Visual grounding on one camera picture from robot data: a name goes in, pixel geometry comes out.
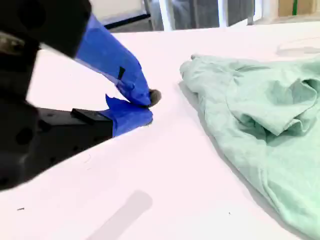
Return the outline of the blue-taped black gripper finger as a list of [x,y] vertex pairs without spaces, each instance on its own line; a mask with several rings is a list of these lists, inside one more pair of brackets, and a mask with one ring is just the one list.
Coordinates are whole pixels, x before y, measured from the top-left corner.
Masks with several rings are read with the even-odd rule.
[[41,44],[104,75],[133,104],[150,108],[161,99],[137,58],[97,20],[88,0],[1,1],[1,91],[26,97]]
[[41,108],[37,133],[37,172],[100,143],[144,127],[153,121],[147,107],[105,97],[108,109],[74,108],[71,111]]

